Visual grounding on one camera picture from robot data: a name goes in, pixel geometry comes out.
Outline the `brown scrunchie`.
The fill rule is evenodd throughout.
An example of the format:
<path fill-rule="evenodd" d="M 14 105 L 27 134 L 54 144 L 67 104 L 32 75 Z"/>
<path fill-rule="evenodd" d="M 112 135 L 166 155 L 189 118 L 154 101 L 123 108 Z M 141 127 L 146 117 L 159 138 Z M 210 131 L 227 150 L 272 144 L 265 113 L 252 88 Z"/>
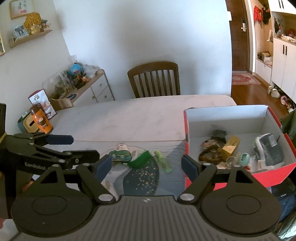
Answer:
<path fill-rule="evenodd" d="M 213 145 L 203 150 L 198 157 L 200 162 L 211 163 L 214 165 L 224 162 L 222 149 L 218 145 Z"/>

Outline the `beige bunny face plush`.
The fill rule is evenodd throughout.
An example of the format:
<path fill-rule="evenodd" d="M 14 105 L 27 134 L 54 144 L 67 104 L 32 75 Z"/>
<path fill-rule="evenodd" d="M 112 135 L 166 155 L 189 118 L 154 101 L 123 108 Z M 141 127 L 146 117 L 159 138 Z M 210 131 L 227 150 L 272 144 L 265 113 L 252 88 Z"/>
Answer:
<path fill-rule="evenodd" d="M 207 139 L 201 143 L 201 147 L 205 148 L 205 149 L 207 149 L 211 146 L 219 146 L 218 141 L 215 138 Z"/>

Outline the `green frog tube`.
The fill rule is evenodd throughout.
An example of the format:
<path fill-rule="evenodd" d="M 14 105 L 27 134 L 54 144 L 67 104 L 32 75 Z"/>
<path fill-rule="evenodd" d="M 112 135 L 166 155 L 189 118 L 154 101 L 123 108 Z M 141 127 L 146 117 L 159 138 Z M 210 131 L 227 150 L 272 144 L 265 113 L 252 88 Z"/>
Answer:
<path fill-rule="evenodd" d="M 154 151 L 154 158 L 156 162 L 165 170 L 166 173 L 172 172 L 170 165 L 166 162 L 160 151 Z"/>

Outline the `yellow small box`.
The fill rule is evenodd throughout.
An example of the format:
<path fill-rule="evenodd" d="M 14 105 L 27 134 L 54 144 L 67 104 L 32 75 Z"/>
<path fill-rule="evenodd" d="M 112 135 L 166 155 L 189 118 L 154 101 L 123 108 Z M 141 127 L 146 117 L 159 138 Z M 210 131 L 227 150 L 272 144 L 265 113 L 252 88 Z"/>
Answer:
<path fill-rule="evenodd" d="M 235 154 L 237 147 L 240 144 L 240 138 L 232 135 L 222 148 L 222 156 L 226 161 L 230 156 Z"/>

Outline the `dark plastic bag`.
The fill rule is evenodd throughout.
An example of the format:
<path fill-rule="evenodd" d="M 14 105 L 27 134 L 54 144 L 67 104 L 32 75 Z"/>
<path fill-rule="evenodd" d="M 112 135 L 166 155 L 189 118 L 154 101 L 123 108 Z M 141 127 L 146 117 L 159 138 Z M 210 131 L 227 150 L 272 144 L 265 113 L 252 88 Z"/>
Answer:
<path fill-rule="evenodd" d="M 221 141 L 225 144 L 226 143 L 226 135 L 227 135 L 226 131 L 221 130 L 221 129 L 217 129 L 217 130 L 213 131 L 211 138 Z"/>

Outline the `teal round sharpener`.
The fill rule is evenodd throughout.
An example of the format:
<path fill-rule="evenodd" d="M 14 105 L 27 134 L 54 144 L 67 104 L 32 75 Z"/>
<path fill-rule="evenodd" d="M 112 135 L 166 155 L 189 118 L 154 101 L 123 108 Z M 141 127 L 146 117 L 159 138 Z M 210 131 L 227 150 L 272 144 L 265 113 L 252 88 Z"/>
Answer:
<path fill-rule="evenodd" d="M 248 153 L 242 153 L 238 158 L 238 164 L 242 167 L 246 167 L 250 162 L 250 155 Z"/>

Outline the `green anime plush pouch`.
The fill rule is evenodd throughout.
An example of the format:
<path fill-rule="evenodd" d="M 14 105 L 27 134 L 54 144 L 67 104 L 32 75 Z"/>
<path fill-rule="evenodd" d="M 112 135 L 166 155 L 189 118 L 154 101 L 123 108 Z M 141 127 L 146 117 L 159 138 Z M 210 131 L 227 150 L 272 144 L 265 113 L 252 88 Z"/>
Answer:
<path fill-rule="evenodd" d="M 152 159 L 149 151 L 135 148 L 131 151 L 125 143 L 119 143 L 109 152 L 113 162 L 120 162 L 130 168 L 141 168 Z"/>

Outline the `clear plastic bag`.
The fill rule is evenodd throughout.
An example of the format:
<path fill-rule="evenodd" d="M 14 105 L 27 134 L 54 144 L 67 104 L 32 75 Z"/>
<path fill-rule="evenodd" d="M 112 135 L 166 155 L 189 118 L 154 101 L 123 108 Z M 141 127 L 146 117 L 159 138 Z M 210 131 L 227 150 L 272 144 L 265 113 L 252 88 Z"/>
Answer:
<path fill-rule="evenodd" d="M 249 163 L 245 167 L 250 173 L 266 171 L 265 161 L 259 160 L 257 156 L 250 156 Z"/>

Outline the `teal tissue box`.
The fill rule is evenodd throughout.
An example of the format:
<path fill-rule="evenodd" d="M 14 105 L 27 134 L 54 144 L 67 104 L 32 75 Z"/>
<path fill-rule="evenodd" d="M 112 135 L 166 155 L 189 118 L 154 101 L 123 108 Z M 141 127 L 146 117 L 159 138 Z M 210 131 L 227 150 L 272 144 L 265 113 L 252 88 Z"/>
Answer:
<path fill-rule="evenodd" d="M 39 130 L 30 113 L 21 116 L 17 125 L 22 133 L 36 133 Z"/>

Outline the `red white paper bag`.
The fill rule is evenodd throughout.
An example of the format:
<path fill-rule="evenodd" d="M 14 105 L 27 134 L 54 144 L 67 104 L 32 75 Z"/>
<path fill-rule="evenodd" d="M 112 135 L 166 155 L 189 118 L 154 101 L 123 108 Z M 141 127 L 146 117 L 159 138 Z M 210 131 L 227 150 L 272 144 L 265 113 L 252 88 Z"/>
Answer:
<path fill-rule="evenodd" d="M 33 92 L 29 97 L 29 101 L 32 105 L 40 104 L 47 119 L 50 120 L 56 115 L 55 110 L 49 102 L 48 96 L 44 89 Z"/>

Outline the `white drawer sideboard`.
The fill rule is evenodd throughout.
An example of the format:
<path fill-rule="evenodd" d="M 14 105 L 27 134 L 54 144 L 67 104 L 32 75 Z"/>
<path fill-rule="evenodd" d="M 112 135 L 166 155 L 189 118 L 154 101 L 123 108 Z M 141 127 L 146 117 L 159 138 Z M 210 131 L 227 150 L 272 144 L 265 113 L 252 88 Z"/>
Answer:
<path fill-rule="evenodd" d="M 86 106 L 95 103 L 115 101 L 103 69 L 97 70 L 95 76 L 79 89 L 67 93 L 64 98 L 50 99 L 50 104 L 56 110 Z"/>

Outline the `blue globe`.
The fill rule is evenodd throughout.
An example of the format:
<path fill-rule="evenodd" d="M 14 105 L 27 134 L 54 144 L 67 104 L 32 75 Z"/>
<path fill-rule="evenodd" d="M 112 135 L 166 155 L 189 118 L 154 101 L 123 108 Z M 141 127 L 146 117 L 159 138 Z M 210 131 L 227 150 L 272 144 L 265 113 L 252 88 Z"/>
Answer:
<path fill-rule="evenodd" d="M 82 67 L 78 63 L 74 63 L 68 70 L 70 76 L 78 76 L 80 75 L 82 71 Z"/>

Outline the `dark green jacket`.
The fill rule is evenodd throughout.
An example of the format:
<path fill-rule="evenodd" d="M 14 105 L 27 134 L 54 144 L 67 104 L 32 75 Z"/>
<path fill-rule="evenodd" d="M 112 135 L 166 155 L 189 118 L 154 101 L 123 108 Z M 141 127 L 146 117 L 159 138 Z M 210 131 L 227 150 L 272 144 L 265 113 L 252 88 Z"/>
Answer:
<path fill-rule="evenodd" d="M 282 132 L 288 134 L 292 142 L 295 144 L 295 136 L 296 136 L 296 113 L 295 110 L 286 114 L 280 119 L 280 123 L 282 125 Z"/>

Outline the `red patterned rug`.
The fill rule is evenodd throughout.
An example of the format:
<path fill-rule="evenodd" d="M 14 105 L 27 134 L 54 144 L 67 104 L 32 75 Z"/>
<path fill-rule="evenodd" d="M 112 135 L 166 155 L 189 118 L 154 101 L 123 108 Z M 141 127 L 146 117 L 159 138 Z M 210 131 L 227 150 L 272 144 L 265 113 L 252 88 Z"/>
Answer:
<path fill-rule="evenodd" d="M 232 85 L 260 85 L 260 81 L 249 73 L 232 73 Z"/>

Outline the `brown wooden chair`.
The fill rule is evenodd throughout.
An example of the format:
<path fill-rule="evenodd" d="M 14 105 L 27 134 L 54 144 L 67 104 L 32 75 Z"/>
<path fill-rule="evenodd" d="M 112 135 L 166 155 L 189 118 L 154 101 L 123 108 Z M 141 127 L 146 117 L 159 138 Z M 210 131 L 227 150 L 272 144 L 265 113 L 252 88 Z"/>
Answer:
<path fill-rule="evenodd" d="M 179 67 L 170 61 L 142 64 L 127 73 L 135 98 L 180 95 Z"/>

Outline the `brown wooden door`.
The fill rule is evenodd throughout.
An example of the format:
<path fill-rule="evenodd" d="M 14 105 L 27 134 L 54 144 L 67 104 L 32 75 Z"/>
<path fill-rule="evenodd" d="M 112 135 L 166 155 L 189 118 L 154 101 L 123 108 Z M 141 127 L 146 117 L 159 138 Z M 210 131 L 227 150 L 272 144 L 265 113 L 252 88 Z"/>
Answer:
<path fill-rule="evenodd" d="M 245 1 L 226 0 L 226 6 L 231 15 L 232 71 L 247 72 L 250 66 L 250 44 Z"/>

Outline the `white wall cabinets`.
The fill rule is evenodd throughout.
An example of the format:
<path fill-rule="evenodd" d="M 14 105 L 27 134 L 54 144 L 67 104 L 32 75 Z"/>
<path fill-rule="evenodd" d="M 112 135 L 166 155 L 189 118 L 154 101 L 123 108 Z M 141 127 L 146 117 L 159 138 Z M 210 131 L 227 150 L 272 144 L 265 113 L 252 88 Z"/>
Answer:
<path fill-rule="evenodd" d="M 252 1 L 255 75 L 295 101 L 295 5 Z"/>

